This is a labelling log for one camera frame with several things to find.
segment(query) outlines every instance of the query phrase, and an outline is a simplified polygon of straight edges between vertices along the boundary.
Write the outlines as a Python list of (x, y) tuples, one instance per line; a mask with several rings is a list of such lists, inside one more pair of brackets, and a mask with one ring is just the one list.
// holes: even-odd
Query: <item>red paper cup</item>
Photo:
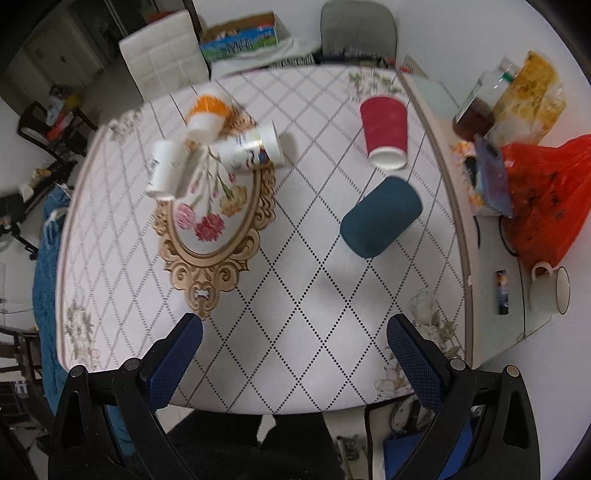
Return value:
[(404, 104), (388, 96), (368, 98), (361, 104), (361, 119), (370, 161), (382, 170), (403, 168), (408, 151)]

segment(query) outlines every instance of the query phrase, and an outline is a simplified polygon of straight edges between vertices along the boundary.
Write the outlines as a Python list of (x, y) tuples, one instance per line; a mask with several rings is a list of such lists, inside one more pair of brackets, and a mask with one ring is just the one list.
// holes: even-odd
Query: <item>bottle with brown liquid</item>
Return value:
[(495, 124), (492, 109), (513, 79), (510, 72), (500, 70), (486, 72), (480, 77), (453, 118), (453, 131), (458, 137), (474, 142), (476, 134), (484, 137), (488, 133)]

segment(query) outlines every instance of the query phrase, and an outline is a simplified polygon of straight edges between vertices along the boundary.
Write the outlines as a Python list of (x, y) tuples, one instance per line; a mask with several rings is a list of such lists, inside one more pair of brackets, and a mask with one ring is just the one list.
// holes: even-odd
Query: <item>white tufted chair back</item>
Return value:
[(209, 81), (207, 64), (186, 10), (142, 28), (121, 40), (119, 46), (145, 101)]

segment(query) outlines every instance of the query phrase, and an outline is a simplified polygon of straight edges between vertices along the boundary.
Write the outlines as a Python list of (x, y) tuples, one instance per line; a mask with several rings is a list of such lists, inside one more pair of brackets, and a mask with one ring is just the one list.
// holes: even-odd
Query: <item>screw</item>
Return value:
[(460, 358), (452, 358), (449, 362), (449, 364), (451, 365), (451, 367), (454, 370), (464, 370), (466, 368), (466, 364), (464, 363), (464, 360), (460, 359)]
[(510, 376), (517, 378), (519, 376), (519, 369), (517, 367), (514, 367), (513, 365), (509, 365), (507, 367), (507, 373)]
[(76, 365), (70, 370), (70, 375), (73, 378), (79, 377), (84, 373), (84, 367), (82, 365)]
[(129, 360), (127, 360), (123, 366), (125, 367), (126, 370), (135, 370), (136, 368), (139, 367), (139, 359), (138, 358), (130, 358)]

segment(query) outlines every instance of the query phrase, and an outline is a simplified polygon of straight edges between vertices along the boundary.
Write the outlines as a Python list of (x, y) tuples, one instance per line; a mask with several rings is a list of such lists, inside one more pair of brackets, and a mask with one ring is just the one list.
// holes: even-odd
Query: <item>mug handle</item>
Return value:
[(548, 273), (550, 274), (550, 277), (552, 275), (554, 275), (554, 269), (552, 268), (552, 265), (550, 265), (548, 262), (537, 262), (536, 265), (534, 265), (534, 267), (531, 269), (531, 281), (536, 281), (536, 279), (538, 278), (535, 274), (535, 271), (538, 267), (541, 268), (545, 268)]

